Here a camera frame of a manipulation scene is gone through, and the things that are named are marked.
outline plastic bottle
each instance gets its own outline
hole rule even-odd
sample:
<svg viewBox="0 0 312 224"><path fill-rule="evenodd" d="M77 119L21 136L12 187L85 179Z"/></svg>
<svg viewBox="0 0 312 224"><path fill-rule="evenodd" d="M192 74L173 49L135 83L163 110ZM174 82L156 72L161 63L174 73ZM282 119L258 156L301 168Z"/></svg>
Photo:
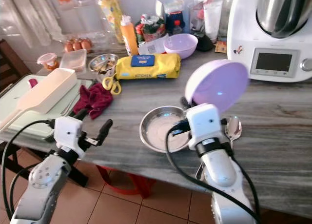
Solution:
<svg viewBox="0 0 312 224"><path fill-rule="evenodd" d="M101 9L109 25L114 30L118 42L123 43L122 34L120 31L122 13L118 0L98 0L98 4L101 6Z"/></svg>
<svg viewBox="0 0 312 224"><path fill-rule="evenodd" d="M129 56L138 55L137 39L134 31L133 24L131 23L131 17L122 15L120 22L120 29L122 32L123 40Z"/></svg>
<svg viewBox="0 0 312 224"><path fill-rule="evenodd" d="M181 34L181 33L182 33L182 28L180 27L180 21L175 20L175 27L172 30L172 34L176 35L176 34Z"/></svg>

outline appliance display screen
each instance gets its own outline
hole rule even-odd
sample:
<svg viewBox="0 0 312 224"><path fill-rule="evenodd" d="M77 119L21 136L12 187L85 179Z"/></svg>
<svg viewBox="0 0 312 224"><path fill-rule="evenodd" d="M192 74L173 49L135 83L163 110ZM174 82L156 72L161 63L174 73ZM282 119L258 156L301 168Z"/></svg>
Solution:
<svg viewBox="0 0 312 224"><path fill-rule="evenodd" d="M292 54L260 52L256 69L288 72L292 61L292 56Z"/></svg>

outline gray countertop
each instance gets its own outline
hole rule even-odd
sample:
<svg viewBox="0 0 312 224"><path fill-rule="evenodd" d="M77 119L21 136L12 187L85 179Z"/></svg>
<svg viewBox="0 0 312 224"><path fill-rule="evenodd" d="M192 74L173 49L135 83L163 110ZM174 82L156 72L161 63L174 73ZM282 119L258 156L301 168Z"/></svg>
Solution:
<svg viewBox="0 0 312 224"><path fill-rule="evenodd" d="M225 54L195 52L182 61L180 77L174 80L121 81L123 88L112 105L92 121L84 119L83 130L95 137L108 119L114 125L100 147L90 148L83 160L179 186L201 190L170 166L166 155L145 147L139 124L151 109L180 106L179 99L189 76L202 64L224 59ZM87 72L83 77L93 78ZM312 218L312 81L274 83L251 81L247 91L223 117L241 118L242 137L234 142L236 158L250 175L262 207ZM3 133L8 140L12 134ZM52 143L20 136L16 144L42 151ZM196 153L175 153L176 162L189 174L199 166Z"/></svg>

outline metal bowl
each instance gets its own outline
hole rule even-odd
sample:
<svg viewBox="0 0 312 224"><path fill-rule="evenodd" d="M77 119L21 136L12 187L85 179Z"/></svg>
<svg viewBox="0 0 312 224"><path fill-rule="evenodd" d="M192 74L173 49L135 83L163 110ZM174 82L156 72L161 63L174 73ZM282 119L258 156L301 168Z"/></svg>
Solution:
<svg viewBox="0 0 312 224"><path fill-rule="evenodd" d="M185 119L183 109L176 106L162 106L148 112L140 123L140 138L150 149L165 153L165 138L175 122ZM188 134L169 136L170 152L177 152L189 141Z"/></svg>
<svg viewBox="0 0 312 224"><path fill-rule="evenodd" d="M104 72L114 68L117 64L118 56L115 54L103 54L93 58L89 64L88 68L95 72Z"/></svg>

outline white robotic arm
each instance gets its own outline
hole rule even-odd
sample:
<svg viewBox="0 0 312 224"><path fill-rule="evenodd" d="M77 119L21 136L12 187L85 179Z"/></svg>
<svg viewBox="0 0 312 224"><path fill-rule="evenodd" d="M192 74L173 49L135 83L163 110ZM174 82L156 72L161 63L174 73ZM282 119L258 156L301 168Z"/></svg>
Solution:
<svg viewBox="0 0 312 224"><path fill-rule="evenodd" d="M196 150L205 164L206 182L252 208L242 189L243 175L239 166L220 148L223 137L217 108L201 104L187 110L192 138L189 148ZM254 219L232 201L213 192L212 212L217 224L253 224Z"/></svg>
<svg viewBox="0 0 312 224"><path fill-rule="evenodd" d="M57 198L66 183L71 166L78 158L84 156L84 152L91 145L102 145L112 124L112 120L108 120L94 140L86 137L86 133L81 131L81 120L72 117L57 118L54 138L58 151L50 154L31 171L28 187L10 224L50 223Z"/></svg>

